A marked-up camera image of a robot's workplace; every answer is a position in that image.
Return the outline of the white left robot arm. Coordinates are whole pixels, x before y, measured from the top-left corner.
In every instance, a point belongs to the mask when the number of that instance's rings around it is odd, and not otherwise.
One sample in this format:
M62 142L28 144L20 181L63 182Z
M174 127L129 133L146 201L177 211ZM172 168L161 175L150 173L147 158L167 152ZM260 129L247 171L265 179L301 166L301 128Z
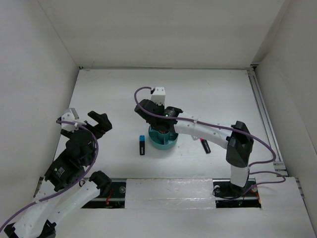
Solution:
M97 122L95 126L80 121L74 108L57 119L61 135L68 138L65 149L49 166L33 201L1 226L0 230L9 238L54 238L63 219L91 199L109 194L111 179L97 171L70 198L59 203L65 192L92 168L99 153L98 139L112 129L107 114L90 111L88 116Z

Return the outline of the blue black highlighter marker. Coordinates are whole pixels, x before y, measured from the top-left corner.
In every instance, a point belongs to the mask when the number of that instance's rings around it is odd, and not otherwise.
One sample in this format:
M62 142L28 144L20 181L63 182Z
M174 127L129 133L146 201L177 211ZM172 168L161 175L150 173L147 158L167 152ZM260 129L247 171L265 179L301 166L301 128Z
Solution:
M145 155L145 136L139 136L139 153L140 155Z

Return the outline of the pink black highlighter marker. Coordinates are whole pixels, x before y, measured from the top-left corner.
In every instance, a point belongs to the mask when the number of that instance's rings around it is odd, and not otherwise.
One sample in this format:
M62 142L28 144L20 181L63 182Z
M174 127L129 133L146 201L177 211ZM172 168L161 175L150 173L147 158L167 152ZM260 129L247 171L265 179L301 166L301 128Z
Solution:
M200 138L200 142L202 144L202 147L205 151L206 154L210 154L211 153L211 149L209 147L208 141L205 139Z

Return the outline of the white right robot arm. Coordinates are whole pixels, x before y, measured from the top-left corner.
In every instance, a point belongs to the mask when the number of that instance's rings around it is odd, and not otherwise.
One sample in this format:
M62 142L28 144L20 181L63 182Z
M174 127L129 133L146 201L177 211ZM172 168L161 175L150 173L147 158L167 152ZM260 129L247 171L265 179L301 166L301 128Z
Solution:
M254 139L243 122L237 121L231 127L208 124L190 117L179 108L165 107L164 103L153 99L136 102L134 111L149 124L149 140L157 150L148 154L148 158L167 157L182 134L205 139L226 150L225 159L231 165L230 192L241 195L246 191ZM104 165L112 175L138 179L186 178L192 175L188 165L182 166L178 174L176 165L168 161L146 162L142 157L137 158L137 155L144 156L145 149L135 147L133 127L130 119L117 120L114 131L99 145Z

